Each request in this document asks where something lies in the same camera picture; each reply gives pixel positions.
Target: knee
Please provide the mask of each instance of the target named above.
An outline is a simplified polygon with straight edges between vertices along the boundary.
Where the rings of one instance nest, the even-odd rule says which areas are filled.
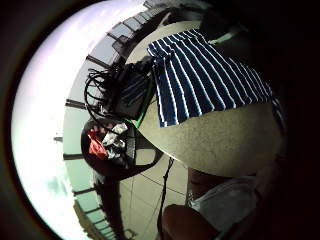
[[[176,222],[175,218],[177,217],[178,211],[179,206],[176,204],[171,204],[163,210],[162,225],[167,231],[170,231],[170,229],[174,228],[173,225]]]

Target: leg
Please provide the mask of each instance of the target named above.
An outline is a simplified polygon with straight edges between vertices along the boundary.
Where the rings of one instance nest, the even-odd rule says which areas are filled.
[[[164,240],[211,240],[218,235],[197,211],[192,208],[170,205],[162,216]]]

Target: person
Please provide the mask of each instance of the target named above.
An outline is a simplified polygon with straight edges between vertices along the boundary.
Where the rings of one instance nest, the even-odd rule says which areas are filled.
[[[164,209],[163,240],[212,240],[227,231],[248,216],[261,199],[255,180],[255,174],[230,178],[188,168],[187,204]]]

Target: green cable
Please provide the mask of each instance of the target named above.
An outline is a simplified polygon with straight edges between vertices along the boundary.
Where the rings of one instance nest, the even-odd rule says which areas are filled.
[[[150,80],[150,83],[149,83],[149,86],[148,86],[148,90],[147,90],[147,94],[146,94],[146,97],[144,99],[144,102],[143,102],[143,106],[142,106],[142,109],[141,109],[141,113],[140,113],[140,116],[135,124],[136,128],[138,129],[142,123],[142,120],[147,112],[147,107],[148,107],[148,102],[150,101],[150,95],[151,95],[151,90],[152,90],[152,86],[153,86],[153,82]]]

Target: sky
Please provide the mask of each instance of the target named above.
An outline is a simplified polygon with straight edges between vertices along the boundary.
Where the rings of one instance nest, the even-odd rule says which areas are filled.
[[[74,14],[42,43],[21,79],[11,134],[15,164],[33,207],[62,239],[88,239],[73,210],[63,162],[65,101],[85,57],[116,23],[146,8],[143,0],[111,0]]]

